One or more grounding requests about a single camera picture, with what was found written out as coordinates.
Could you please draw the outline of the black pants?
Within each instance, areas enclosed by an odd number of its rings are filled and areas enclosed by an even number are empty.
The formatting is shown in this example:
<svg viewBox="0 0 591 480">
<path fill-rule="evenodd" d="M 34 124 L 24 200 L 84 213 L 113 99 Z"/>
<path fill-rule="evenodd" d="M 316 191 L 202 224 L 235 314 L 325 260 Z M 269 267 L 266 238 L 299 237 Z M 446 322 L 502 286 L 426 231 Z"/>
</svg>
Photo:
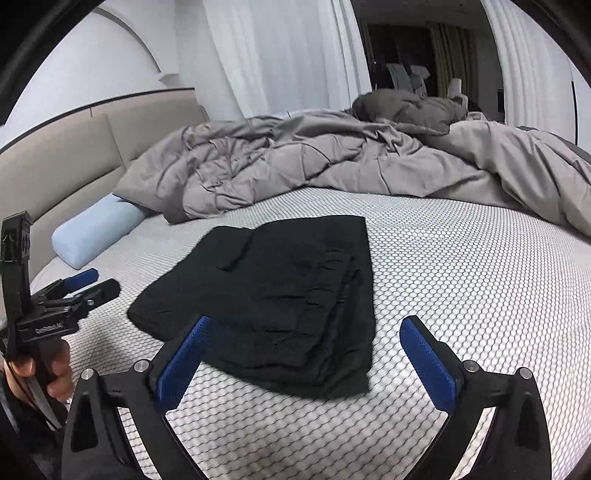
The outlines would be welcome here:
<svg viewBox="0 0 591 480">
<path fill-rule="evenodd" d="M 127 316 L 160 341 L 211 319 L 205 362 L 266 390 L 318 400 L 366 394 L 376 335 L 366 221 L 217 226 Z"/>
</svg>

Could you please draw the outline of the white curtain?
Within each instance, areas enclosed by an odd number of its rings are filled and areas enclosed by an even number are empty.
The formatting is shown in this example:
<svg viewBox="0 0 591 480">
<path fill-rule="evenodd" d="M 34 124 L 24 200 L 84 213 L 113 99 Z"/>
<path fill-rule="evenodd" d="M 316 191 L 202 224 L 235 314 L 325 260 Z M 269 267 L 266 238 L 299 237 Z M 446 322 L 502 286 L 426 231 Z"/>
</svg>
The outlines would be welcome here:
<svg viewBox="0 0 591 480">
<path fill-rule="evenodd" d="M 349 1 L 206 1 L 223 73 L 243 117 L 344 110 L 370 92 Z"/>
</svg>

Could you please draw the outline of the white honeycomb mattress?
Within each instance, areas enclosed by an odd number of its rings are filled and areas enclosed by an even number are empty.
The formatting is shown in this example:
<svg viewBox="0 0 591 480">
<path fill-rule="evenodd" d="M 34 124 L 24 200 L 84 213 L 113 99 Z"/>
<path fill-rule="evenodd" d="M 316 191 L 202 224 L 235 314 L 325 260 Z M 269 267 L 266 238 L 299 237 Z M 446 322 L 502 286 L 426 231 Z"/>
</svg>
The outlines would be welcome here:
<svg viewBox="0 0 591 480">
<path fill-rule="evenodd" d="M 180 225 L 148 218 L 92 262 L 121 292 L 68 337 L 74 373 L 106 376 L 155 356 L 160 342 L 129 321 L 128 308 L 212 229 L 337 215 L 367 224 L 376 315 L 369 391 L 301 399 L 199 366 L 166 418 L 204 474 L 406 477 L 447 419 L 428 372 L 441 346 L 474 375 L 530 375 L 552 477 L 580 474 L 590 450 L 590 242 L 503 208 L 307 188 Z"/>
</svg>

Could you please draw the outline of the light blue pillow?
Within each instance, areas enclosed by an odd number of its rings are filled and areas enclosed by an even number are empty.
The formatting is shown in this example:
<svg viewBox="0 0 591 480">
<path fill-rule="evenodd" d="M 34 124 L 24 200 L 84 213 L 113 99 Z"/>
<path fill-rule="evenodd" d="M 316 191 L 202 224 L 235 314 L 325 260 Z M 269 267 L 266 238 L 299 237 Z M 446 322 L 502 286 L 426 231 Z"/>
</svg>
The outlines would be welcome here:
<svg viewBox="0 0 591 480">
<path fill-rule="evenodd" d="M 55 254 L 69 267 L 81 270 L 153 211 L 108 194 L 58 226 L 51 236 Z"/>
</svg>

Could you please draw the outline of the beige upholstered headboard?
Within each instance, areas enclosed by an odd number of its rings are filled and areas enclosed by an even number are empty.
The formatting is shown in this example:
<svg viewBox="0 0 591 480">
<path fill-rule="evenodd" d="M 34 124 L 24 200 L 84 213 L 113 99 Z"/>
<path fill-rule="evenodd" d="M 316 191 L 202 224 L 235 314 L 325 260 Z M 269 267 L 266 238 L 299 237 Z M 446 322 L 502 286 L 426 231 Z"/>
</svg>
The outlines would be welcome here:
<svg viewBox="0 0 591 480">
<path fill-rule="evenodd" d="M 66 112 L 4 146 L 1 215 L 32 218 L 30 275 L 54 259 L 54 230 L 109 194 L 132 161 L 172 131 L 208 119 L 190 88 L 142 92 Z"/>
</svg>

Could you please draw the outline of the grey quilted duvet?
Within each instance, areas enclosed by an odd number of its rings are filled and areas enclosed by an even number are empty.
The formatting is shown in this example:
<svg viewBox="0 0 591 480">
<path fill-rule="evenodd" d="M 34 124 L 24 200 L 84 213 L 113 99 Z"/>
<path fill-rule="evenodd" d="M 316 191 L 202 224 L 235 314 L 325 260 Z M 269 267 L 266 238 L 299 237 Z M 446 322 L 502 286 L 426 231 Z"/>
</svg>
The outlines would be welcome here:
<svg viewBox="0 0 591 480">
<path fill-rule="evenodd" d="M 469 118 L 439 103 L 425 120 L 310 111 L 184 126 L 133 161 L 117 197 L 171 223 L 216 216 L 304 187 L 443 198 L 522 210 L 590 231 L 590 157 L 561 137 Z"/>
</svg>

